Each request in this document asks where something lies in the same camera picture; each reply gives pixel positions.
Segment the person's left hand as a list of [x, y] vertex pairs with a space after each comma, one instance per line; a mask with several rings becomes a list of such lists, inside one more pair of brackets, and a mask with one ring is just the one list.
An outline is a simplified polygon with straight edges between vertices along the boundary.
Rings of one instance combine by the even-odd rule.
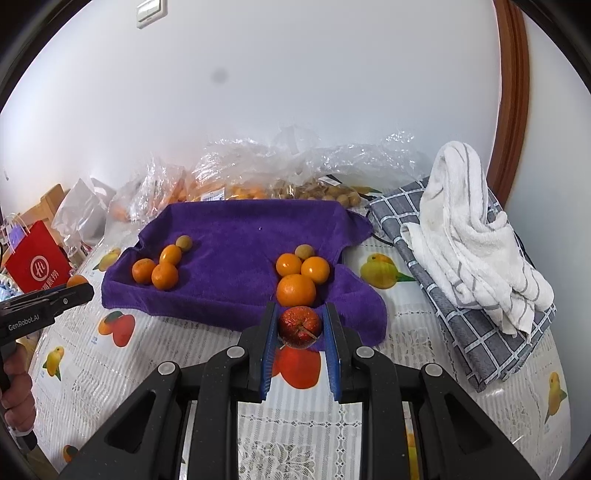
[[9, 427], [19, 433], [29, 433], [36, 418], [35, 400], [32, 395], [32, 378], [27, 371], [27, 352], [23, 345], [4, 362], [4, 372], [10, 378], [10, 388], [2, 394], [4, 419]]

